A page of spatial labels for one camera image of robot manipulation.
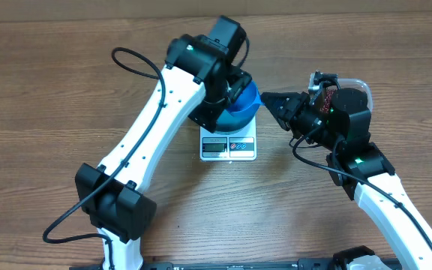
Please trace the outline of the blue plastic scoop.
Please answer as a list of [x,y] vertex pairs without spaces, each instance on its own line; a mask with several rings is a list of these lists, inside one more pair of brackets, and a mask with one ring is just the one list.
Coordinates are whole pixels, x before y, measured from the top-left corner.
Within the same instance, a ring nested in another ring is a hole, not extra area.
[[252,80],[242,91],[235,103],[226,110],[236,118],[253,117],[263,104],[257,84]]

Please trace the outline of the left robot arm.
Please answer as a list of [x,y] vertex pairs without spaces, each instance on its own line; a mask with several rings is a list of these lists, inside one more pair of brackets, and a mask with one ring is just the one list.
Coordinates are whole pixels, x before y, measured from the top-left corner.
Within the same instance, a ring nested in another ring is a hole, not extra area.
[[140,269],[140,242],[156,212],[145,192],[163,153],[186,119],[200,128],[204,161],[252,161],[257,156],[260,96],[249,73],[235,63],[248,48],[245,30],[221,16],[209,34],[184,34],[167,50],[157,85],[118,145],[75,176],[82,210],[103,242],[100,269]]

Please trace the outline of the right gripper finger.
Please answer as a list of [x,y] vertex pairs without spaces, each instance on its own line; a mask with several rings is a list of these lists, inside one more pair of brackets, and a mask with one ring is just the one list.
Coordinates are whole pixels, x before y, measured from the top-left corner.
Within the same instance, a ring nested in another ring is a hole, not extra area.
[[265,97],[262,99],[262,102],[265,104],[265,107],[272,114],[275,119],[281,118],[281,110],[284,108],[284,104],[286,102],[285,98],[282,97]]
[[269,101],[271,99],[299,99],[300,94],[297,92],[263,92],[260,97],[262,101]]

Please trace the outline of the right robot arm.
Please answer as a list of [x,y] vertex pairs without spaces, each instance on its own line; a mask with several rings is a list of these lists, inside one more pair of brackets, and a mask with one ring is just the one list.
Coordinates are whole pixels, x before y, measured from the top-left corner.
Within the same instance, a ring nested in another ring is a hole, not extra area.
[[395,168],[370,141],[368,95],[355,88],[261,95],[277,123],[293,134],[296,159],[329,172],[376,224],[403,269],[432,269],[432,229]]

